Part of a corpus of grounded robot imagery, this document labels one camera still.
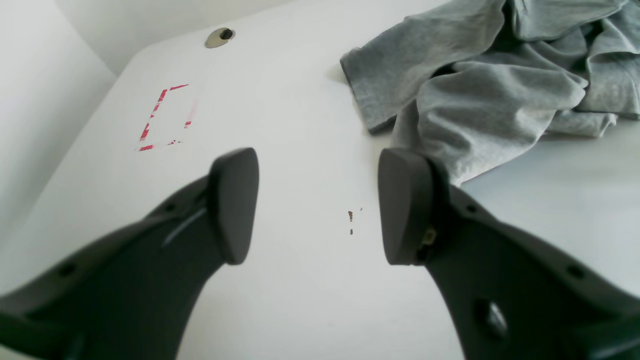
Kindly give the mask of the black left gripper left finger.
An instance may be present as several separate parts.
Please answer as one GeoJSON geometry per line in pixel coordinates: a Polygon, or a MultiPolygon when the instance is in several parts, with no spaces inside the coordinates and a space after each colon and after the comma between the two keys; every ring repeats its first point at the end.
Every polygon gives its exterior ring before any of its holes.
{"type": "Polygon", "coordinates": [[[174,360],[201,291],[249,252],[253,148],[1,297],[2,346],[41,360],[174,360]]]}

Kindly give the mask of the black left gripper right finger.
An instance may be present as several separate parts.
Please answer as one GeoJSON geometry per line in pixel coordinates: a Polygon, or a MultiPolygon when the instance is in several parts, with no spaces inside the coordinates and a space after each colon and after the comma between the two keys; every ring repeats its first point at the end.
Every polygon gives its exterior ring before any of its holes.
{"type": "Polygon", "coordinates": [[[467,360],[637,360],[639,298],[546,241],[500,221],[435,158],[381,151],[390,265],[425,268],[467,360]]]}

